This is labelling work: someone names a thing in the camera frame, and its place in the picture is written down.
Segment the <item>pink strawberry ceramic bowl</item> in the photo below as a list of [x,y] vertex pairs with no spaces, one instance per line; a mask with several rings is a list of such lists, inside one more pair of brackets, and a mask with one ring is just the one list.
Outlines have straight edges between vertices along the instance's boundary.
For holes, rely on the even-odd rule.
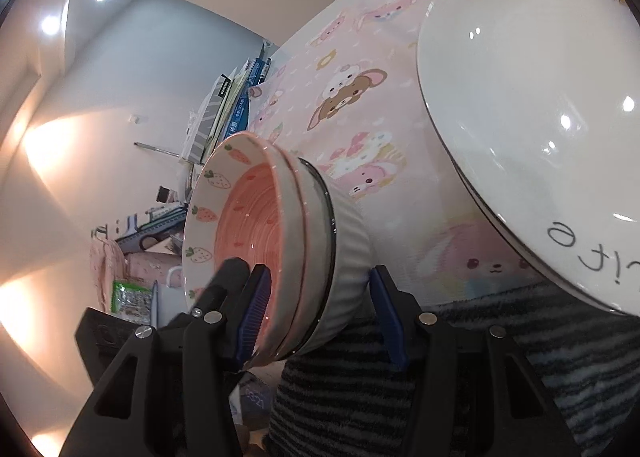
[[[190,307],[224,260],[241,258],[249,266],[264,264],[270,274],[278,268],[277,196],[262,151],[264,142],[248,132],[228,137],[205,162],[195,184],[182,249],[183,286]],[[253,367],[258,366],[255,354],[265,313],[248,362]]]

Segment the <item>white ribbed bowl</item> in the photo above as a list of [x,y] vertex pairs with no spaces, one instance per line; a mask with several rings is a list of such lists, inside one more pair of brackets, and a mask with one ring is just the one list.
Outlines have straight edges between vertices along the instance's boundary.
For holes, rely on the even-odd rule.
[[288,165],[303,197],[308,243],[297,309],[279,359],[310,352],[343,330],[361,307],[373,265],[354,200],[309,161],[290,156]]

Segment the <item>green snack packet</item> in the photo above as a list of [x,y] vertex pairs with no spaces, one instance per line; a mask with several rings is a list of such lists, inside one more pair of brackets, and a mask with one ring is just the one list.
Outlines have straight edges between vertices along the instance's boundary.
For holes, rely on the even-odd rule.
[[111,313],[124,321],[139,325],[151,324],[152,291],[128,281],[114,281]]

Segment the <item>pink fabric bag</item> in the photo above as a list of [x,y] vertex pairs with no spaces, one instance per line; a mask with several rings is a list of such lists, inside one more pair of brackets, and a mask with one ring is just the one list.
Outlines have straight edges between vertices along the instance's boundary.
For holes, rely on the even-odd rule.
[[125,265],[125,255],[114,240],[101,237],[91,239],[89,267],[103,312],[111,310],[113,284],[125,280]]

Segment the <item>grey striped long box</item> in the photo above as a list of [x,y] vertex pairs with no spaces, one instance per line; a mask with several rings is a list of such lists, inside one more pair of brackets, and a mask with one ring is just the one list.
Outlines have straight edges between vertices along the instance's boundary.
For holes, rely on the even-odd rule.
[[232,79],[221,74],[216,79],[209,94],[205,97],[197,113],[194,114],[189,125],[189,134],[184,145],[184,159],[192,163],[200,163],[207,146],[210,133],[220,107],[227,95]]

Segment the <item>white life plate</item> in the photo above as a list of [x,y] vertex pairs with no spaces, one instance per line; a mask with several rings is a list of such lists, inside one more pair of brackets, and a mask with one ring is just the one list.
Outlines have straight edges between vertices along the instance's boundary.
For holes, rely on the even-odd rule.
[[453,162],[570,284],[639,312],[639,25],[616,0],[435,0],[425,104]]
[[585,292],[582,289],[579,289],[577,285],[570,284],[568,281],[563,279],[558,273],[556,273],[553,269],[549,269],[547,265],[544,265],[544,262],[541,261],[540,258],[535,255],[533,251],[530,251],[524,243],[521,243],[521,240],[518,239],[506,225],[503,224],[501,218],[498,217],[497,214],[491,211],[488,208],[487,204],[484,203],[484,200],[480,195],[477,194],[477,191],[473,188],[468,179],[464,176],[461,169],[458,167],[456,162],[452,162],[454,165],[454,169],[456,170],[458,177],[460,178],[462,184],[464,185],[466,191],[469,193],[471,198],[474,200],[475,204],[478,206],[478,209],[482,211],[485,215],[489,223],[492,227],[498,232],[498,234],[504,239],[506,243],[509,243],[509,246],[530,266],[535,269],[535,271],[546,278],[547,281],[551,281],[555,284],[556,287],[559,287],[572,297],[590,305],[590,307],[595,307],[600,311],[605,311],[606,313],[611,313],[617,316],[627,316],[631,317],[631,313],[624,312],[620,307],[614,305],[605,304],[602,301],[593,298],[588,292]]

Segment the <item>pink cartoon tablecloth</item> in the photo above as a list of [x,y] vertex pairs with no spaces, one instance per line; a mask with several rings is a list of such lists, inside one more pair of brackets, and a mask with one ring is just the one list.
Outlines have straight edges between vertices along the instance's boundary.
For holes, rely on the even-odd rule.
[[[311,162],[359,206],[374,257],[428,307],[546,279],[462,184],[422,93],[435,0],[336,0],[274,55],[250,129]],[[639,24],[639,0],[626,5]]]

